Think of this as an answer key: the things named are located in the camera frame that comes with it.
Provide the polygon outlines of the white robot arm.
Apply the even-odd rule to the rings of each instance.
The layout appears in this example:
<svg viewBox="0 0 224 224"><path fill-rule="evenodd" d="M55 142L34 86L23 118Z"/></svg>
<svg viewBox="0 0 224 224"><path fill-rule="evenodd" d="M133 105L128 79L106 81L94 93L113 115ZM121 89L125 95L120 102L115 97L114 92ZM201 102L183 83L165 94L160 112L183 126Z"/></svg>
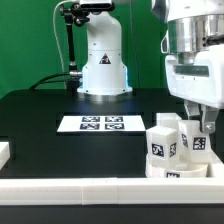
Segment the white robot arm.
<svg viewBox="0 0 224 224"><path fill-rule="evenodd" d="M121 59L121 26L109 15L114 0L80 0L86 14L88 60L79 91L89 96L118 95L127 85ZM201 118L205 133L215 130L224 109L224 0L151 0L151 11L167 25L140 22L140 58L165 55L171 95L185 100L190 117Z"/></svg>

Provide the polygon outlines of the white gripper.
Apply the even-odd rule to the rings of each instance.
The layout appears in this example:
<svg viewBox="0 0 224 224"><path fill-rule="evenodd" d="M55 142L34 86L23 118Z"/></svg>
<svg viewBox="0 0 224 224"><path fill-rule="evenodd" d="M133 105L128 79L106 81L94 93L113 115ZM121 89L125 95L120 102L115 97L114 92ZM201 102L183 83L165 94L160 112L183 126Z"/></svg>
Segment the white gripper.
<svg viewBox="0 0 224 224"><path fill-rule="evenodd" d="M168 55L165 66L170 93L186 99L187 118L199 121L197 103L204 104L201 106L201 129L204 133L214 133L218 109L224 109L224 44L197 53L193 65L179 64L176 56Z"/></svg>

